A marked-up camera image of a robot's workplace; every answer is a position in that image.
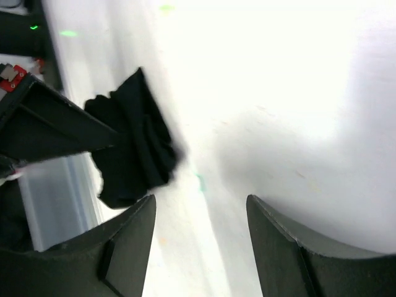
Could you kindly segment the black underwear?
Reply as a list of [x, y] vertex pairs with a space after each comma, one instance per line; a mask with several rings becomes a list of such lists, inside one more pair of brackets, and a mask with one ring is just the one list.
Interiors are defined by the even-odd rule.
[[103, 180], [99, 199], [106, 206], [132, 206], [152, 189], [171, 181], [183, 154], [141, 67], [108, 97], [87, 100], [84, 110], [119, 136], [116, 145], [91, 153]]

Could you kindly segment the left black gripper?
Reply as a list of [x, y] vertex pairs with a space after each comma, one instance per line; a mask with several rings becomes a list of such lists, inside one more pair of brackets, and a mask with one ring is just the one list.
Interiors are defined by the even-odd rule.
[[21, 66], [1, 63], [1, 162], [35, 163], [120, 141], [118, 132]]

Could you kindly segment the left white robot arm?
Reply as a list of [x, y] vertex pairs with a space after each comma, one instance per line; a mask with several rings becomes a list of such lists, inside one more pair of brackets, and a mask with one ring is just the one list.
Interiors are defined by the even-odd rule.
[[23, 67], [1, 64], [1, 169], [93, 152], [121, 136], [61, 94], [62, 82], [41, 1], [26, 15], [1, 11], [1, 53], [37, 58], [46, 84]]

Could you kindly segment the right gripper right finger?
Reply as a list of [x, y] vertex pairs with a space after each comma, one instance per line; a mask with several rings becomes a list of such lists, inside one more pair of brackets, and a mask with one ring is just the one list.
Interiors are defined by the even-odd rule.
[[246, 211], [264, 296], [395, 296], [395, 255], [328, 238], [255, 195]]

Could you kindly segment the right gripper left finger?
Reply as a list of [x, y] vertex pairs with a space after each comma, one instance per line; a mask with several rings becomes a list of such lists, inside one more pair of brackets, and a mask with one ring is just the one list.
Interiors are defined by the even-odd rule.
[[1, 296], [142, 296], [156, 210], [150, 195], [58, 249], [2, 249]]

